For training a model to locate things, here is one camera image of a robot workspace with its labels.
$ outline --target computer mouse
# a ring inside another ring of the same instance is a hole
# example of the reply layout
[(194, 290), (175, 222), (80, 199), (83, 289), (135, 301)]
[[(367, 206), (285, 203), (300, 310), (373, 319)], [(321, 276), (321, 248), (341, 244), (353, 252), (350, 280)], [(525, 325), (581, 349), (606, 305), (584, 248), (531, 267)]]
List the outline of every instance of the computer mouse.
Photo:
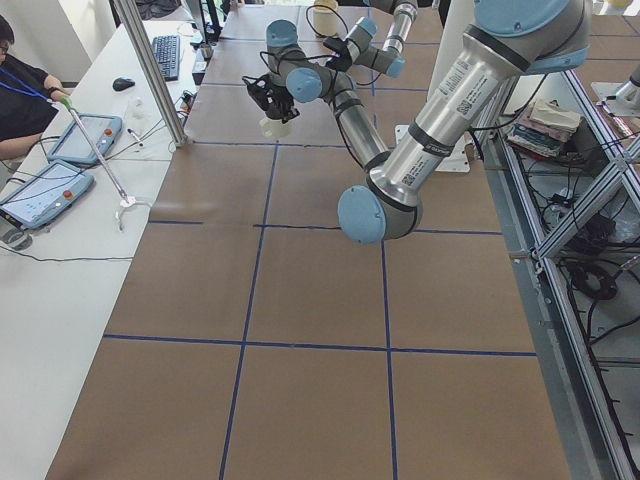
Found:
[(113, 81), (113, 89), (116, 92), (121, 92), (129, 87), (133, 87), (136, 84), (132, 79), (125, 77), (118, 77)]

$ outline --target tablet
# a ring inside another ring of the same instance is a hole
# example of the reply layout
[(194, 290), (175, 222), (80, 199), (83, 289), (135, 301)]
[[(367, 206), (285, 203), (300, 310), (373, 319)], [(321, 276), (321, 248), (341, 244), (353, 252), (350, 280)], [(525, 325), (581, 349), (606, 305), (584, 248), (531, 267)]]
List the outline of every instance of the tablet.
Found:
[(37, 229), (55, 220), (92, 184), (93, 176), (56, 160), (0, 200), (0, 210), (11, 217), (7, 218), (10, 223)]
[[(89, 115), (82, 113), (80, 120), (89, 136), (105, 155), (122, 131), (122, 119), (109, 115)], [(50, 162), (62, 160), (77, 166), (92, 166), (98, 163), (98, 157), (75, 122), (71, 122), (62, 133), (56, 144), (47, 154)]]

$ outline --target keyboard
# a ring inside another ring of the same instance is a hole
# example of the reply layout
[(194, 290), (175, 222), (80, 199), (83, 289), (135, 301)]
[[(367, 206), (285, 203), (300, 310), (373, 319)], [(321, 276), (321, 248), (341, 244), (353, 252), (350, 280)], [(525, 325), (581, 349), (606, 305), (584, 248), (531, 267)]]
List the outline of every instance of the keyboard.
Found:
[(180, 73), (180, 35), (155, 37), (151, 44), (165, 80), (177, 80)]

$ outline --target green handle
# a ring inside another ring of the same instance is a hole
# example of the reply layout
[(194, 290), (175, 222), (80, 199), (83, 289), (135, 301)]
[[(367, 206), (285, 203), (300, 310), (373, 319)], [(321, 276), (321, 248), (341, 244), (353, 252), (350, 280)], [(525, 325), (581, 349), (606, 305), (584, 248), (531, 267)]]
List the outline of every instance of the green handle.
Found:
[(69, 97), (62, 97), (60, 99), (60, 103), (63, 104), (67, 110), (73, 110), (73, 105), (71, 103), (71, 98)]

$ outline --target blue joint cap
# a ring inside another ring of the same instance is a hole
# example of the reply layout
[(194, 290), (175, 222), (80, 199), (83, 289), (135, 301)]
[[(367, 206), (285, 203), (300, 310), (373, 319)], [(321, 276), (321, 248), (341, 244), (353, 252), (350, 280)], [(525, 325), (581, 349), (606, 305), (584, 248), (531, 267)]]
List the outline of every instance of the blue joint cap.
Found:
[(362, 185), (344, 191), (338, 202), (338, 220), (344, 234), (361, 244), (380, 242), (387, 229), (380, 199)]
[(376, 32), (378, 31), (378, 26), (376, 25), (376, 22), (371, 20), (369, 17), (362, 17), (360, 20), (358, 20), (356, 25), (358, 25), (360, 28), (362, 28), (365, 32), (367, 32), (372, 37), (374, 37)]
[(276, 20), (267, 27), (267, 46), (288, 47), (298, 43), (296, 26), (288, 20)]
[(543, 58), (542, 60), (533, 62), (524, 74), (539, 75), (543, 73), (564, 72), (565, 70), (577, 68), (585, 62), (588, 52), (589, 47), (565, 55), (558, 55), (557, 57)]
[(402, 57), (394, 58), (389, 68), (387, 68), (387, 75), (393, 78), (398, 78), (404, 70), (405, 60)]
[(570, 0), (475, 0), (476, 24), (497, 37), (521, 37), (553, 21)]
[(297, 101), (307, 103), (315, 100), (322, 93), (320, 75), (311, 68), (300, 67), (287, 75), (287, 90)]

